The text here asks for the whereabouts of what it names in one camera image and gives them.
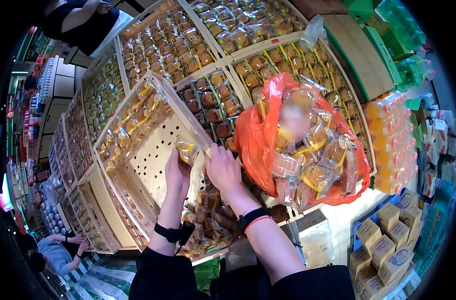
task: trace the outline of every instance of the black sleeve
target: black sleeve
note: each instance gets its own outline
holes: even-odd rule
[[[350,299],[355,298],[348,268],[332,265],[291,274],[272,287],[272,299]]]
[[[136,259],[136,275],[129,299],[209,299],[198,291],[191,261],[184,256],[166,256],[146,248]]]

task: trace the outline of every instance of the woman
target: woman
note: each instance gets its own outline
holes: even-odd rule
[[[248,195],[241,184],[241,168],[224,147],[211,145],[212,158],[205,158],[206,171],[238,219],[259,261],[212,280],[215,299],[354,299],[348,269],[335,265],[307,270],[284,232],[271,216]],[[167,231],[179,228],[183,203],[188,194],[190,168],[173,153],[165,167],[166,197],[158,216],[157,231],[136,261],[137,273],[130,299],[209,299],[196,288],[191,261],[175,256],[176,242]]]
[[[96,57],[133,18],[101,0],[54,0],[44,10],[43,33]]]

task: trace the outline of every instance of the hand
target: hand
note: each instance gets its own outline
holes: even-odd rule
[[[69,237],[68,243],[81,244],[86,238],[85,237]]]
[[[86,238],[83,242],[81,242],[80,247],[78,248],[78,255],[82,255],[87,249],[90,249],[90,242]]]
[[[100,1],[100,3],[98,4],[98,7],[96,8],[96,12],[101,15],[104,15],[104,14],[107,14],[110,9],[111,9],[111,4]]]
[[[243,189],[241,185],[241,166],[230,150],[211,144],[211,159],[205,155],[206,172],[213,185],[221,194],[228,195],[232,189]]]
[[[185,200],[188,195],[191,167],[179,158],[178,151],[173,148],[165,165],[166,198]]]

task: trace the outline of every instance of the price tag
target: price tag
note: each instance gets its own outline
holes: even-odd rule
[[[435,119],[435,129],[444,131],[446,128],[446,123],[443,120]]]

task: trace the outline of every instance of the wrist strap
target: wrist strap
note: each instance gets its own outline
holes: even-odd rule
[[[260,207],[260,208],[257,208],[255,210],[253,210],[253,211],[250,211],[245,216],[240,215],[239,216],[239,221],[238,221],[238,224],[237,224],[238,231],[243,232],[246,235],[246,229],[248,229],[249,225],[251,223],[253,223],[256,219],[260,219],[261,217],[268,217],[268,218],[272,218],[273,219],[273,217],[271,216],[271,213],[269,212],[269,210],[267,210],[264,207]]]
[[[188,242],[188,239],[194,230],[195,225],[188,221],[184,221],[183,225],[180,224],[178,229],[166,229],[158,223],[154,225],[154,231],[156,233],[165,237],[170,243],[179,242],[180,246],[184,246],[186,242]]]

